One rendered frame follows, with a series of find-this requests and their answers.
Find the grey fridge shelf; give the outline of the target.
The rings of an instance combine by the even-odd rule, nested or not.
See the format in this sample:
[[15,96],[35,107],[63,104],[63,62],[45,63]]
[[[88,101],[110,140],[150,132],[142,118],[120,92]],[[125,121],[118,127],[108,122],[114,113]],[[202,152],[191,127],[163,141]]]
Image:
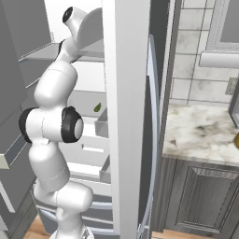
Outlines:
[[[24,60],[55,60],[58,53],[58,43],[48,44],[46,47],[33,51],[21,57]],[[99,40],[79,52],[79,62],[103,63],[105,61],[104,41]]]

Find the grey wall cupboard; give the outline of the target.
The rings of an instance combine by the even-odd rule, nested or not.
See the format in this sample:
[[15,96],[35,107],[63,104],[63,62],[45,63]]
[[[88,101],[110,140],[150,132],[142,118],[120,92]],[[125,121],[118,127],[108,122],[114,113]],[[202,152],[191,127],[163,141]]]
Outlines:
[[216,0],[206,49],[239,51],[239,0]]

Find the dark grey appliance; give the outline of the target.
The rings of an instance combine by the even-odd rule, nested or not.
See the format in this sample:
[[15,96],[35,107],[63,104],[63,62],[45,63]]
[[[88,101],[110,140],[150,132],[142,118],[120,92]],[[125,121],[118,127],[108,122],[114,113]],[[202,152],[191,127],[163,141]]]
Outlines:
[[232,119],[234,127],[239,130],[239,95],[235,90],[229,107],[229,115]]

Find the white horizontal bar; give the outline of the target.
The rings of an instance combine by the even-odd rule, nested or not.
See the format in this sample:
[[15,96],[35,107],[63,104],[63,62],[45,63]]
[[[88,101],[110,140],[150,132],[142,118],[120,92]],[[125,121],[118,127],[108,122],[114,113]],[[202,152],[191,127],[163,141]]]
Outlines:
[[201,67],[239,69],[239,52],[204,51],[199,61]]

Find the grey fridge drawer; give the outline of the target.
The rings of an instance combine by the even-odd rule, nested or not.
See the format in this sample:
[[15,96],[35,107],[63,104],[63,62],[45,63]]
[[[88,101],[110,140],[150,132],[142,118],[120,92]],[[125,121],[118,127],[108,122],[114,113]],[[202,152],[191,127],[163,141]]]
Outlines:
[[[86,226],[94,234],[95,239],[116,239],[119,236],[114,232],[113,206],[111,186],[106,183],[77,180],[93,190],[91,207],[82,213]],[[57,230],[56,206],[44,204],[33,196],[38,214],[42,220],[46,233],[53,234]]]

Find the white grey fridge door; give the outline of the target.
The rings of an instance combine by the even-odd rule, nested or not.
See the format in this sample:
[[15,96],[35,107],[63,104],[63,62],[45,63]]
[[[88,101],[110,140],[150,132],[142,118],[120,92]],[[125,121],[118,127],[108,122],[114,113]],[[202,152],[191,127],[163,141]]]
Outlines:
[[148,239],[159,140],[157,25],[170,0],[102,0],[113,228]]

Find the pale door bin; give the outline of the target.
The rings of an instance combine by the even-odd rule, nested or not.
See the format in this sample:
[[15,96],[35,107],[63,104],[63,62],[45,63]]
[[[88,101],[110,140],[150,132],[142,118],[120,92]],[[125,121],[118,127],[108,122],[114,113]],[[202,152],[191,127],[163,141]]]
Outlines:
[[0,169],[9,169],[25,145],[26,141],[20,134],[6,152],[0,153]]

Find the dark grey fridge door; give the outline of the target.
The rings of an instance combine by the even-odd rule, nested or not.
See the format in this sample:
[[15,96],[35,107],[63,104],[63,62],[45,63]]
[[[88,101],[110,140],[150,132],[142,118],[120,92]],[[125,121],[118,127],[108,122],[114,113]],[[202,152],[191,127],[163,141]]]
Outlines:
[[[21,134],[19,117],[35,106],[35,85],[49,65],[21,57],[50,43],[44,0],[0,0],[0,153]],[[23,239],[37,214],[29,149],[26,143],[10,168],[0,169],[0,239]]]

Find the grey wall socket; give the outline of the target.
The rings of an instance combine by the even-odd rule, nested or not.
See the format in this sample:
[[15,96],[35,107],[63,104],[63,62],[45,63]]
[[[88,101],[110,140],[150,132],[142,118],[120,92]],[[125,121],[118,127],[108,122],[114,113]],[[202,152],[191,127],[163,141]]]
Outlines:
[[229,79],[227,89],[226,89],[226,94],[227,95],[233,95],[236,84],[237,84],[238,79],[236,77],[231,77]]

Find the grey door bin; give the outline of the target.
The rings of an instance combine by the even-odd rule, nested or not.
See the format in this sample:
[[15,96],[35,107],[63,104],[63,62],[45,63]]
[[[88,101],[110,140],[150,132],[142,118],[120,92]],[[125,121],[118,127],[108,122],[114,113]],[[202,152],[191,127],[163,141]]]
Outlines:
[[100,170],[100,181],[106,184],[111,183],[110,157],[106,158],[105,163]]
[[107,125],[107,109],[101,114],[99,119],[94,123],[95,134],[104,138],[108,138],[108,125]]

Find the grey base cupboard door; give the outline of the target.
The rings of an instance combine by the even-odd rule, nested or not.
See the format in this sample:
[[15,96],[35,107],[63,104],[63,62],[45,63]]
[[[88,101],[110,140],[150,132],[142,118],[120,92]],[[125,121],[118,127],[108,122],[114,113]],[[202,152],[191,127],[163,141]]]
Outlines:
[[232,239],[239,223],[239,167],[178,160],[165,228]]

